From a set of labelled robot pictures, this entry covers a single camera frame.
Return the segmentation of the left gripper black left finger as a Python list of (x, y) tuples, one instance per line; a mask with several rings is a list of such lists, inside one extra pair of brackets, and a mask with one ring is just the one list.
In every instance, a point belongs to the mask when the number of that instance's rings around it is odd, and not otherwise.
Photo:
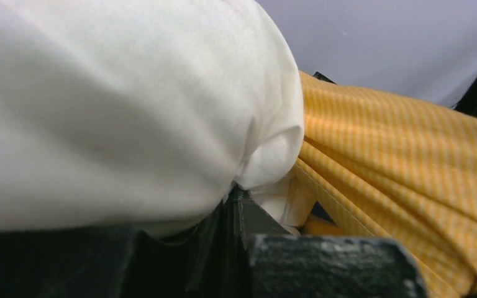
[(133, 226), (0, 233), (0, 297), (202, 297), (221, 215), (162, 239)]

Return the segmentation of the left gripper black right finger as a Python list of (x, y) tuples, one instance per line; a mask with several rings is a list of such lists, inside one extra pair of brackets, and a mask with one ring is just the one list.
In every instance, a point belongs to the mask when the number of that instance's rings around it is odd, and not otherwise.
[(234, 187), (226, 202), (227, 297), (426, 297), (387, 238), (293, 235)]

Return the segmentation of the yellow and blue pillowcase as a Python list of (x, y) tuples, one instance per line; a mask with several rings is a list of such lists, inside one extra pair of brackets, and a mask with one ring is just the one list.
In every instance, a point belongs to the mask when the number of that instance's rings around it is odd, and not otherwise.
[(476, 294), (477, 118), (305, 73), (301, 83), (292, 204), (320, 204), (346, 235), (397, 240), (431, 297)]

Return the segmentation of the white pillow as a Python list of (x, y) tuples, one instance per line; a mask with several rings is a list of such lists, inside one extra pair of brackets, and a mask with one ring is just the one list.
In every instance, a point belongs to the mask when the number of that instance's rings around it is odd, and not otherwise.
[(0, 1), (0, 232), (186, 230), (265, 194), (304, 139), (301, 80), (255, 1)]

